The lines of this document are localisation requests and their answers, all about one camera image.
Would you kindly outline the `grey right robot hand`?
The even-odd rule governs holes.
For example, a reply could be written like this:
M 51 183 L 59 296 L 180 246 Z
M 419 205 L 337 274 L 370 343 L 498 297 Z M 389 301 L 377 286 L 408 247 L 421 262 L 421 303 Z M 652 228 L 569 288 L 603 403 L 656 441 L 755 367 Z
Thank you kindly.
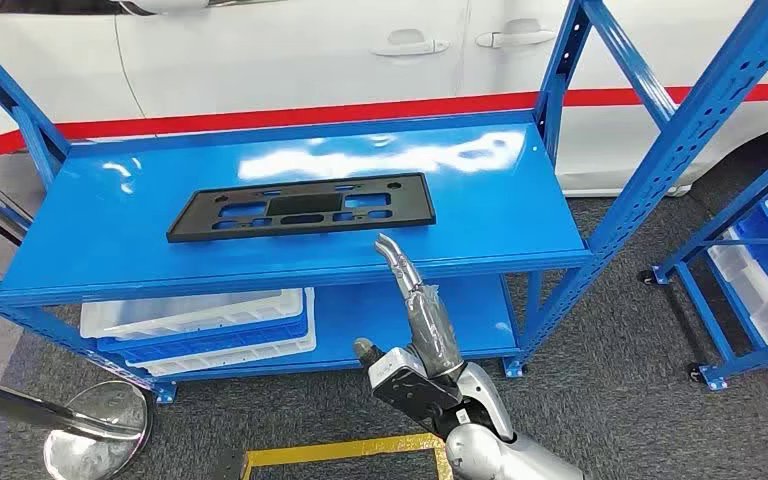
M 438 287 L 422 280 L 414 264 L 392 238 L 380 233 L 375 240 L 375 249 L 386 259 L 402 294 L 411 343 L 407 349 L 393 349 L 368 367 L 371 385 L 378 387 L 402 366 L 421 366 L 428 380 L 446 388 L 455 387 L 465 362 Z

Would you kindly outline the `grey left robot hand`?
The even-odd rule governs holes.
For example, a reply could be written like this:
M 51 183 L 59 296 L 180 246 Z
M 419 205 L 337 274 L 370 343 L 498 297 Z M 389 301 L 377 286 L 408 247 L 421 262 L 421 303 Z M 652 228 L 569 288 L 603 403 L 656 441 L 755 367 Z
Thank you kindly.
M 240 480 L 247 466 L 247 454 L 240 450 L 226 450 L 219 457 L 213 480 Z

